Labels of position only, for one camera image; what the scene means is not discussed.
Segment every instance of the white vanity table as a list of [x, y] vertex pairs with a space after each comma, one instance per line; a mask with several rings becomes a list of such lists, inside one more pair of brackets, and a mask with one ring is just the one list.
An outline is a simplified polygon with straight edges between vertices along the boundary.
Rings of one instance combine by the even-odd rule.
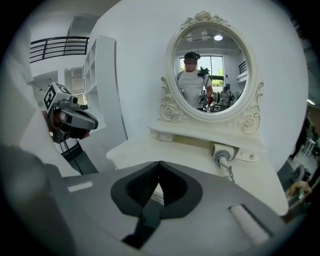
[[[177, 62], [175, 52], [179, 43], [196, 30], [202, 30], [202, 35], [203, 30], [218, 30], [228, 35], [246, 59], [246, 86], [241, 97], [227, 110], [199, 111], [187, 102], [178, 87], [173, 69]], [[166, 161], [223, 177], [224, 171], [212, 157], [213, 145], [222, 144], [235, 149], [234, 156], [227, 162], [232, 166], [234, 182], [278, 215], [285, 215], [288, 211], [286, 196], [259, 135], [259, 97], [264, 84], [258, 79], [254, 55], [244, 39], [227, 21], [202, 11], [188, 18], [172, 36], [166, 52], [166, 66], [166, 76], [161, 78], [165, 94], [158, 121], [150, 124], [150, 133], [131, 138], [107, 152], [107, 159], [117, 169]]]

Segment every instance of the oval mirror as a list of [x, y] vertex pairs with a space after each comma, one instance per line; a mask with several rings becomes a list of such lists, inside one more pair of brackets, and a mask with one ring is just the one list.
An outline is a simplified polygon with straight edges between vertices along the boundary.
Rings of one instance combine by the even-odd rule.
[[225, 111], [246, 87], [248, 70], [239, 45], [226, 32], [197, 27], [179, 41], [174, 76], [185, 100], [206, 113]]

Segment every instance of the ceiling light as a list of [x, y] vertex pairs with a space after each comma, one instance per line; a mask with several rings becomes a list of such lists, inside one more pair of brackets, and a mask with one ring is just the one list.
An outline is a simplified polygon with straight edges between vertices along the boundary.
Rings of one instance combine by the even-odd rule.
[[220, 41], [220, 40], [222, 40], [222, 39], [223, 39], [222, 35], [219, 35], [219, 34], [217, 34], [217, 35], [214, 37], [214, 40], [216, 40], [216, 41]]
[[310, 100], [310, 99], [307, 99], [306, 100], [307, 102], [309, 102], [311, 105], [316, 105], [316, 103], [314, 103], [312, 100]]

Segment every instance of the black cap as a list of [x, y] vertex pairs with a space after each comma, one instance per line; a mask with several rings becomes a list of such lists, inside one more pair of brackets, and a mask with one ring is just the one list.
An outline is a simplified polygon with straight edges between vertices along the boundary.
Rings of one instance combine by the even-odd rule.
[[190, 51], [184, 55], [185, 59], [200, 59], [200, 54]]

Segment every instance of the white ceiling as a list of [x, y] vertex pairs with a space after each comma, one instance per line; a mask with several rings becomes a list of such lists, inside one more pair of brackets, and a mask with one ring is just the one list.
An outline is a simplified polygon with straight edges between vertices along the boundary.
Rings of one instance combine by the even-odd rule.
[[54, 12], [74, 12], [102, 16], [120, 0], [47, 0], [34, 14]]
[[71, 23], [68, 36], [89, 37], [99, 18], [99, 16], [94, 15], [90, 17], [75, 16]]
[[[220, 41], [215, 40], [214, 37], [216, 35], [222, 36], [223, 39]], [[240, 50], [237, 43], [227, 34], [216, 29], [206, 28], [194, 30], [189, 33], [186, 38], [179, 43], [177, 51], [209, 48]]]

